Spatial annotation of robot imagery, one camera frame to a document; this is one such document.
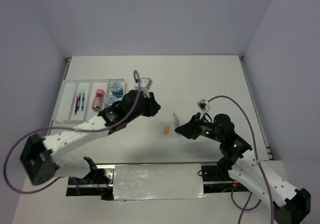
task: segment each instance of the pink bottle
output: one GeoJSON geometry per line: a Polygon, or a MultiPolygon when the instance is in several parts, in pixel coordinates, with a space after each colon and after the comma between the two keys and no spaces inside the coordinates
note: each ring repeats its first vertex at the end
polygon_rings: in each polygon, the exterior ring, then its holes
{"type": "Polygon", "coordinates": [[[95,98],[92,102],[92,110],[95,112],[99,112],[100,108],[102,107],[102,99],[105,95],[105,91],[103,89],[97,89],[95,93],[95,98]]]}

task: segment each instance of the robotic arm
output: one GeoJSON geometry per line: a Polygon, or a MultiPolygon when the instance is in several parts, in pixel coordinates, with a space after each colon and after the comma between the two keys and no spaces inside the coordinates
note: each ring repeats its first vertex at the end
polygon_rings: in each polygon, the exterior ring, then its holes
{"type": "Polygon", "coordinates": [[[210,110],[208,102],[201,100],[198,106],[202,113],[193,115],[188,123],[176,128],[175,131],[188,139],[204,136],[220,142],[219,148],[223,154],[223,158],[217,163],[220,174],[239,181],[270,208],[266,181],[258,166],[260,163],[274,200],[274,219],[279,224],[302,222],[310,212],[310,193],[304,188],[298,190],[282,179],[264,161],[256,160],[252,147],[235,133],[235,126],[228,115],[218,114],[212,121],[207,114],[210,110]]]}
{"type": "Polygon", "coordinates": [[[124,95],[122,101],[114,103],[111,107],[100,111],[90,120],[74,127],[92,132],[64,131],[55,135],[40,137],[31,135],[24,146],[20,161],[34,186],[46,183],[53,177],[77,177],[86,180],[96,180],[97,176],[104,176],[104,170],[98,169],[89,157],[78,160],[66,158],[65,155],[72,150],[97,138],[111,135],[127,126],[139,116],[153,117],[160,109],[154,94],[149,92],[152,85],[150,78],[142,78],[140,86],[142,92],[133,112],[125,122],[103,132],[94,132],[110,127],[123,119],[132,108],[137,96],[138,84],[135,90],[124,95]]]}

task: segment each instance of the wall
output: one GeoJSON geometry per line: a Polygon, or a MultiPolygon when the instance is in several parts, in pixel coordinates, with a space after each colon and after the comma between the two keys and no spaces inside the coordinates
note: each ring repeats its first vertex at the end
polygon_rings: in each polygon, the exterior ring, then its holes
{"type": "Polygon", "coordinates": [[[311,192],[320,213],[320,0],[273,0],[244,66],[271,150],[289,179],[311,192]]]}
{"type": "Polygon", "coordinates": [[[272,0],[32,0],[65,56],[244,54],[272,0]]]}
{"type": "MultiPolygon", "coordinates": [[[[0,160],[28,131],[48,126],[65,68],[64,58],[29,0],[0,0],[0,160]]],[[[26,179],[19,150],[9,162],[9,179],[26,179]]],[[[19,195],[0,178],[2,224],[12,221],[19,195]]]]}

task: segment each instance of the clear plastic organizer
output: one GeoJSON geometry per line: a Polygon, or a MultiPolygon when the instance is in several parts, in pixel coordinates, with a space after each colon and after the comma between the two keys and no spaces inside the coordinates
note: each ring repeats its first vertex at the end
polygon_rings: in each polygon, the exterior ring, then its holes
{"type": "Polygon", "coordinates": [[[56,123],[83,123],[97,114],[92,110],[92,102],[96,96],[97,89],[103,89],[105,95],[101,102],[101,110],[105,108],[105,98],[112,95],[110,84],[119,82],[122,85],[123,93],[126,93],[125,80],[116,79],[88,79],[88,80],[64,80],[61,85],[59,96],[55,105],[52,119],[56,123]],[[75,114],[77,96],[81,94],[79,111],[75,114]]]}

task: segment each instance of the plastic wrap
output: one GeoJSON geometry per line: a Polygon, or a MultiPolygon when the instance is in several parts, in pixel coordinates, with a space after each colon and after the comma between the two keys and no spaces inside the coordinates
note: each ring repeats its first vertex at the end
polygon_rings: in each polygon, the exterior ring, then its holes
{"type": "Polygon", "coordinates": [[[200,164],[116,166],[115,200],[164,200],[202,198],[200,164]]]}

